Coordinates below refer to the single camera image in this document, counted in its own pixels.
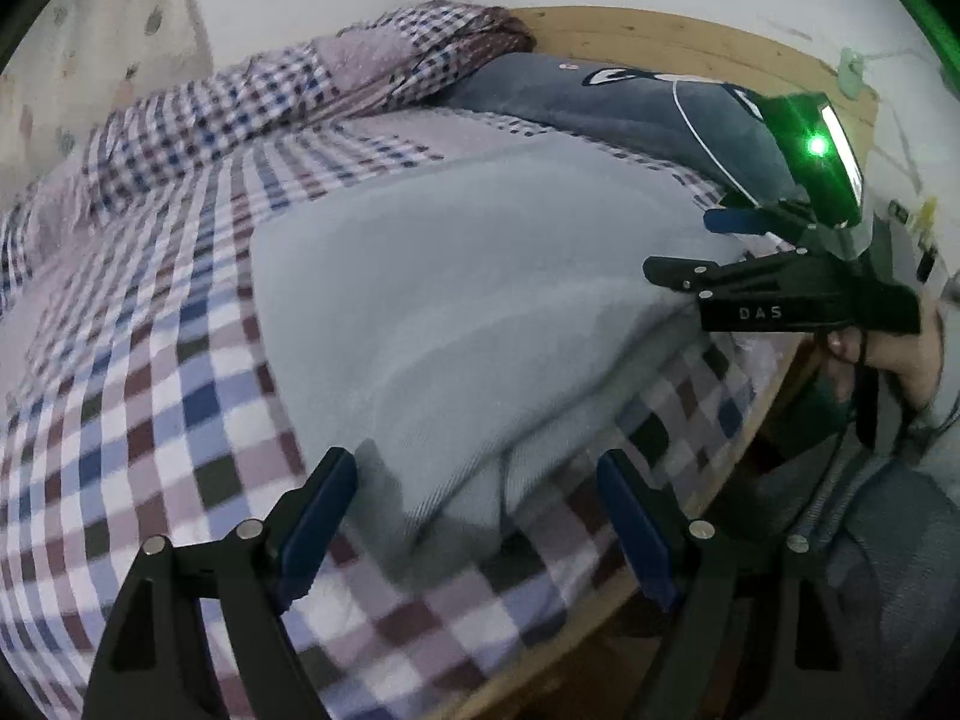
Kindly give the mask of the grey sleeve forearm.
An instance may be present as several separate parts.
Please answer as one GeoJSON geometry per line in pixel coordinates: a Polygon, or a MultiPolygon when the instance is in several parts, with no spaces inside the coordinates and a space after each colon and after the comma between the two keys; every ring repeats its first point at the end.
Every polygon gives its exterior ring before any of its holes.
{"type": "Polygon", "coordinates": [[[875,718],[903,715],[958,634],[958,397],[873,452],[825,442],[750,484],[760,520],[825,564],[875,718]]]}

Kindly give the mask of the person right hand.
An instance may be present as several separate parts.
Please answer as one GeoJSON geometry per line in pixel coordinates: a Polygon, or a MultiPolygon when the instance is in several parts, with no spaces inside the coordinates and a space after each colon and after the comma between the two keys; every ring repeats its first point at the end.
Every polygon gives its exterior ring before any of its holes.
{"type": "Polygon", "coordinates": [[[844,328],[828,333],[822,341],[827,353],[825,371],[836,398],[846,401],[853,394],[858,364],[892,374],[901,396],[914,411],[931,403],[939,387],[944,351],[942,320],[935,300],[921,294],[921,332],[918,335],[890,335],[844,328]]]}

